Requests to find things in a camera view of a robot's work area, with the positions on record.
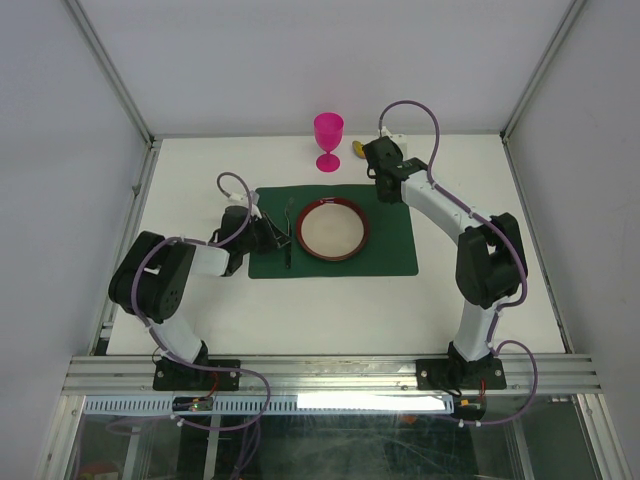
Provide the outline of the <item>gold bowl spoon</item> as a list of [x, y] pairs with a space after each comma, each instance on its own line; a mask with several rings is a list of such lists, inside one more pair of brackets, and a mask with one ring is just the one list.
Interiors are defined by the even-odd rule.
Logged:
[[365, 154], [364, 154], [364, 151], [363, 151], [363, 144], [361, 142], [359, 142], [357, 140], [354, 140], [351, 143], [351, 146], [352, 146], [352, 150], [353, 150], [354, 154], [358, 158], [365, 159]]

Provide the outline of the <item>silver fork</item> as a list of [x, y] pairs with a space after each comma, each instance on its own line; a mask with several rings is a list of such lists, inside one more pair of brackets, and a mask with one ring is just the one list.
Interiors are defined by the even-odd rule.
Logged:
[[289, 239], [289, 243], [285, 247], [285, 268], [287, 270], [290, 270], [292, 266], [293, 228], [292, 228], [292, 222], [291, 222], [291, 209], [292, 209], [293, 203], [294, 203], [294, 198], [290, 197], [287, 200], [287, 203], [284, 209], [284, 216], [285, 216], [286, 227], [287, 227], [286, 234]]

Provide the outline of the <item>red rimmed cream plate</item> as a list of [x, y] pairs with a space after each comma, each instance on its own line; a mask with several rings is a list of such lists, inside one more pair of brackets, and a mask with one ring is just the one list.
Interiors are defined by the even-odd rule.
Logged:
[[296, 220], [296, 240], [309, 255], [341, 262], [357, 255], [370, 236], [369, 220], [354, 201], [325, 197], [306, 205]]

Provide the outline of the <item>pink plastic goblet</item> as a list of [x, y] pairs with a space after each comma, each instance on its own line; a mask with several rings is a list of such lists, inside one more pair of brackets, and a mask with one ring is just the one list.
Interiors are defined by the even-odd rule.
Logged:
[[324, 173], [335, 172], [340, 167], [340, 159], [334, 151], [343, 138], [344, 120], [335, 112], [324, 112], [314, 119], [313, 126], [315, 141], [322, 150], [316, 167]]

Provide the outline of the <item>green placemat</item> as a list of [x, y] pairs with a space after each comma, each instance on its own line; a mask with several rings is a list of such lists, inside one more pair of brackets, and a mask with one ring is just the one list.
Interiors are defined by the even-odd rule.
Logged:
[[325, 198], [341, 198], [361, 208], [369, 225], [369, 236], [355, 256], [341, 260], [320, 259], [306, 252], [299, 240], [292, 246], [292, 265], [285, 266], [285, 251], [251, 254], [251, 279], [293, 279], [311, 277], [415, 276], [419, 272], [409, 209], [404, 204], [378, 201], [372, 185], [297, 185], [264, 187], [257, 190], [258, 206], [281, 228], [287, 201], [294, 201], [290, 218], [293, 229], [312, 204]]

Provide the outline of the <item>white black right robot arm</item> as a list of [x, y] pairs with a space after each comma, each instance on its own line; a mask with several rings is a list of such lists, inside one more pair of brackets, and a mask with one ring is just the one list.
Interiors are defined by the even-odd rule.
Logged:
[[418, 158], [404, 159], [387, 136], [363, 146], [367, 176], [378, 199], [402, 202], [426, 216], [456, 245], [455, 281], [465, 299], [460, 326], [451, 344], [456, 357], [447, 363], [448, 378], [469, 387], [483, 374], [480, 360], [491, 345], [500, 312], [520, 304], [526, 293], [527, 267], [519, 224], [509, 213], [486, 217], [446, 190]]

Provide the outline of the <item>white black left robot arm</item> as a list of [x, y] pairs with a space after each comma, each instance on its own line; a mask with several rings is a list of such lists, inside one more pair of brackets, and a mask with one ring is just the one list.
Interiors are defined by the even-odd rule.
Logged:
[[210, 366], [206, 343], [181, 311], [189, 278], [229, 277], [245, 256], [269, 254], [290, 244], [291, 235], [267, 213], [230, 206], [207, 242], [139, 233], [111, 278], [108, 296], [143, 323], [163, 357], [176, 364], [175, 377], [188, 388], [198, 388], [208, 380]]

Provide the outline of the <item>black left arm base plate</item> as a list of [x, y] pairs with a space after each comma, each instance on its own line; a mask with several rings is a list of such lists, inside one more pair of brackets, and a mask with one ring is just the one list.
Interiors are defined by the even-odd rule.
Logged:
[[208, 366], [215, 372], [202, 371], [186, 367], [168, 359], [156, 363], [152, 384], [154, 391], [209, 391], [216, 387], [216, 392], [233, 392], [239, 390], [241, 374], [237, 369], [241, 362], [237, 359], [208, 360]]

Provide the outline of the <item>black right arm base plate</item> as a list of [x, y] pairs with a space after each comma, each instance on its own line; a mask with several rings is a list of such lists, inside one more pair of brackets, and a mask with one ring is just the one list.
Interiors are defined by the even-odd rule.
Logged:
[[415, 362], [419, 390], [505, 390], [506, 377], [502, 362], [489, 355], [466, 362], [453, 358], [418, 359]]

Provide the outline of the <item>aluminium front rail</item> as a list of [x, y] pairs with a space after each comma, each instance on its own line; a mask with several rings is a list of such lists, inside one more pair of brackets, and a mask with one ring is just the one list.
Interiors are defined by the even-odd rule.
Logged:
[[[239, 390], [228, 394], [275, 395], [306, 392], [362, 392], [418, 394], [415, 362], [418, 359], [445, 358], [443, 355], [392, 356], [244, 356]], [[462, 390], [470, 395], [525, 395], [531, 389], [541, 395], [563, 396], [599, 394], [601, 382], [592, 360], [579, 354], [541, 354], [533, 356], [503, 353], [507, 388], [505, 390]], [[156, 363], [143, 356], [75, 357], [68, 367], [62, 392], [65, 395], [134, 395], [161, 393], [152, 384]]]

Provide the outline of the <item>aluminium right frame post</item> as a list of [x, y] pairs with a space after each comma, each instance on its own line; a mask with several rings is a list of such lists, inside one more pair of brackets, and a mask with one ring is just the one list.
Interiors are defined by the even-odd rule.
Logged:
[[571, 0], [569, 2], [560, 21], [558, 22], [558, 25], [545, 46], [541, 57], [537, 61], [524, 90], [518, 97], [518, 100], [508, 116], [504, 127], [500, 131], [500, 138], [503, 144], [506, 144], [514, 133], [516, 127], [520, 123], [520, 120], [532, 102], [537, 90], [542, 85], [556, 57], [560, 53], [588, 4], [589, 1], [587, 0]]

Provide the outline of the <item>aluminium frame post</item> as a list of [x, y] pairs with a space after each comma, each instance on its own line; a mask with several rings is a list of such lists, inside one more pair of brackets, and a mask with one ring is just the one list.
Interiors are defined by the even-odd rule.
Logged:
[[93, 22], [89, 18], [82, 2], [78, 0], [62, 0], [61, 3], [93, 56], [108, 86], [123, 108], [130, 123], [144, 144], [148, 148], [152, 148], [155, 143], [155, 135], [152, 133], [133, 96], [125, 85], [120, 72], [107, 51], [104, 42], [101, 40]]
[[537, 90], [542, 85], [556, 57], [560, 53], [588, 4], [589, 1], [587, 0], [571, 0], [569, 2], [560, 21], [558, 22], [558, 25], [545, 46], [541, 57], [537, 61], [524, 90], [518, 97], [518, 100], [508, 116], [504, 127], [500, 131], [500, 138], [503, 144], [506, 144], [514, 133], [516, 127], [520, 123], [520, 120], [532, 102]]

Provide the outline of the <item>aluminium left frame post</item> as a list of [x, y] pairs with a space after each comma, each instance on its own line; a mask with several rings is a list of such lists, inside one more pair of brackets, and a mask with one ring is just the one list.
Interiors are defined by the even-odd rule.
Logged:
[[93, 56], [108, 86], [123, 108], [130, 123], [144, 144], [148, 148], [152, 148], [155, 143], [155, 135], [152, 133], [133, 96], [125, 85], [120, 72], [107, 51], [104, 42], [101, 40], [93, 22], [89, 18], [82, 2], [78, 0], [62, 0], [61, 3]]

